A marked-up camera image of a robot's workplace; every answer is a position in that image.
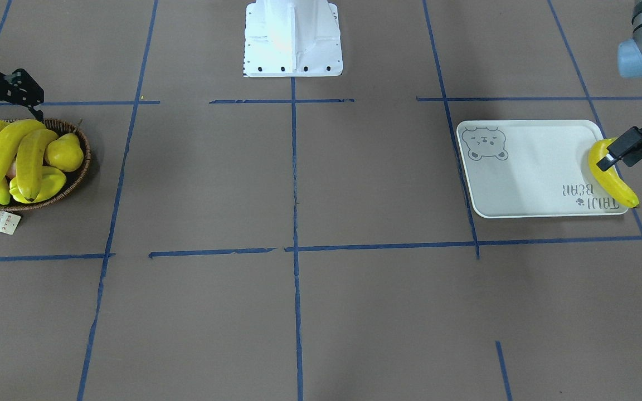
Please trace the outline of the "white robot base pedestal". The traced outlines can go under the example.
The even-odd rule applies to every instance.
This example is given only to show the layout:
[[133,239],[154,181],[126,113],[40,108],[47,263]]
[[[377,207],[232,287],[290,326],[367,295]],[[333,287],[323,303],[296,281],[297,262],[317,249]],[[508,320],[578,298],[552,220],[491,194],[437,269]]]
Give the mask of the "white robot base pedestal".
[[328,1],[255,1],[245,8],[243,76],[342,75],[339,12]]

